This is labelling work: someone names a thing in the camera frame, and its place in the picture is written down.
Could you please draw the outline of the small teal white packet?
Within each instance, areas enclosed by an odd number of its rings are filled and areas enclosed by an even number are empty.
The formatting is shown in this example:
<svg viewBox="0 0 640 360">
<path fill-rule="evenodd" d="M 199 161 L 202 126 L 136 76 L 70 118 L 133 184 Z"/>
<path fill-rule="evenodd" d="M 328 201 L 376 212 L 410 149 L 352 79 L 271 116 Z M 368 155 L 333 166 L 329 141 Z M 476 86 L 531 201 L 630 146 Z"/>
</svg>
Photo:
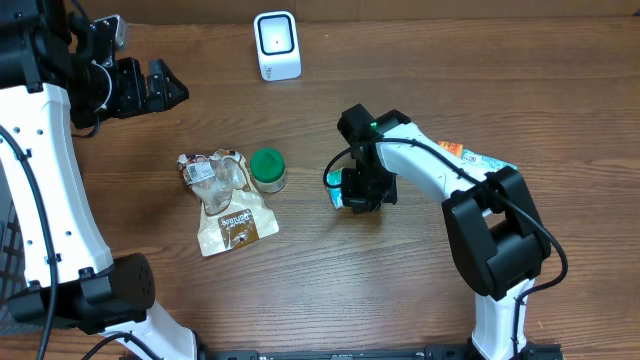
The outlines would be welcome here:
<svg viewBox="0 0 640 360">
<path fill-rule="evenodd" d="M 344 207 L 341 190 L 342 172 L 343 169 L 339 168 L 329 171 L 326 176 L 326 182 L 329 185 L 327 191 L 330 196 L 331 202 L 336 210 Z"/>
</svg>

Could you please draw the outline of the green lid jar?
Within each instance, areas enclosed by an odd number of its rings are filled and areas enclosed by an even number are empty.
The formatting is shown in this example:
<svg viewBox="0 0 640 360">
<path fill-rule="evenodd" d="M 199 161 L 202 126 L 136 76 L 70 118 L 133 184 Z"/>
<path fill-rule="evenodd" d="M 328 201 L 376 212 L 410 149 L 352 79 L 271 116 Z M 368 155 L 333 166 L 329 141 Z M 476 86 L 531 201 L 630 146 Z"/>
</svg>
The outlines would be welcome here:
<svg viewBox="0 0 640 360">
<path fill-rule="evenodd" d="M 250 160 L 250 170 L 256 187 L 264 193 L 276 193 L 287 182 L 287 171 L 281 153 L 273 148 L 256 151 Z"/>
</svg>

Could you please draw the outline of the small orange snack packet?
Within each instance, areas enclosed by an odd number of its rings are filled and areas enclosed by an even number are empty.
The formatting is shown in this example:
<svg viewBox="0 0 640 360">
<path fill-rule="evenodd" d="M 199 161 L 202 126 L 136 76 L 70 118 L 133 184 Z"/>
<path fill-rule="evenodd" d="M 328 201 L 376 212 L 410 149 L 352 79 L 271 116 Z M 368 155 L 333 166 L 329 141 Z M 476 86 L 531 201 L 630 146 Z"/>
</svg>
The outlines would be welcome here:
<svg viewBox="0 0 640 360">
<path fill-rule="evenodd" d="M 464 146 L 459 143 L 449 142 L 449 141 L 439 141 L 439 146 L 453 154 L 454 156 L 461 158 L 464 150 Z"/>
</svg>

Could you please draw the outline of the teal tissue packet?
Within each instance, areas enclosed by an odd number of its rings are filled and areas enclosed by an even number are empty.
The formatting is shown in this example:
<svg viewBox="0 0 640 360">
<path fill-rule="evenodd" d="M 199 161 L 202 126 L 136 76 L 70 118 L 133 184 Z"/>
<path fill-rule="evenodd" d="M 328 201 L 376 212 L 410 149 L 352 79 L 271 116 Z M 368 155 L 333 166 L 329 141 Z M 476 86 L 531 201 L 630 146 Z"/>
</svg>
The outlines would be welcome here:
<svg viewBox="0 0 640 360">
<path fill-rule="evenodd" d="M 475 153 L 466 148 L 462 150 L 461 159 L 480 168 L 487 169 L 491 172 L 497 172 L 505 167 L 510 167 L 514 170 L 518 169 L 518 167 L 514 164 L 487 155 Z"/>
</svg>

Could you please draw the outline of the brown beige cookie pouch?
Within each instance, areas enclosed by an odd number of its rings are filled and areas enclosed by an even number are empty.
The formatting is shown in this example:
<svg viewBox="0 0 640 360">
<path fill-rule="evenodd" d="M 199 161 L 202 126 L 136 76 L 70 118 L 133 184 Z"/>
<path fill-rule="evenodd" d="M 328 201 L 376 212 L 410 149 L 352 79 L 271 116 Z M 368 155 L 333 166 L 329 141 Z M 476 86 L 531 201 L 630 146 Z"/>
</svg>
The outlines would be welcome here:
<svg viewBox="0 0 640 360">
<path fill-rule="evenodd" d="M 201 203 L 197 240 L 204 257 L 279 231 L 275 214 L 252 183 L 241 153 L 220 149 L 212 155 L 181 154 L 177 168 Z"/>
</svg>

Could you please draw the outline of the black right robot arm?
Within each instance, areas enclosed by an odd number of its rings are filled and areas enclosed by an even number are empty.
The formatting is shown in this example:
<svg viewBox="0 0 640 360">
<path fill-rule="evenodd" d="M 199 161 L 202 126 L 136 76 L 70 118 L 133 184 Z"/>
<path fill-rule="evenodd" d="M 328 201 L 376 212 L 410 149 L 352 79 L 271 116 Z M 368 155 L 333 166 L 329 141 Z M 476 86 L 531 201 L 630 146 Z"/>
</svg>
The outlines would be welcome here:
<svg viewBox="0 0 640 360">
<path fill-rule="evenodd" d="M 551 252 L 521 174 L 483 170 L 430 140 L 397 110 L 375 118 L 361 104 L 345 110 L 337 129 L 352 168 L 327 168 L 323 181 L 335 207 L 373 212 L 398 199 L 403 177 L 440 204 L 454 264 L 475 293 L 475 327 L 466 344 L 426 355 L 461 359 L 556 359 L 555 346 L 526 339 L 529 294 Z"/>
</svg>

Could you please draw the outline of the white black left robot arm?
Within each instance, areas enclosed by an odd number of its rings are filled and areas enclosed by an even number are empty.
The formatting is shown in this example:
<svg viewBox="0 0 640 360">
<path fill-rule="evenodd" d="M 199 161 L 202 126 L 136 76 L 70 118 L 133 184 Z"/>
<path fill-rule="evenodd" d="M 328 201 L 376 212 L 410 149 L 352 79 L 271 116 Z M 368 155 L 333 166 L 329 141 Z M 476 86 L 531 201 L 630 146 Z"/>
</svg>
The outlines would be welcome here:
<svg viewBox="0 0 640 360">
<path fill-rule="evenodd" d="M 108 119 L 167 111 L 189 92 L 160 59 L 117 58 L 121 17 L 90 20 L 61 1 L 1 5 L 1 164 L 24 244 L 21 324 L 77 328 L 141 359 L 203 359 L 205 346 L 157 302 L 150 264 L 114 257 L 90 210 L 72 142 Z"/>
</svg>

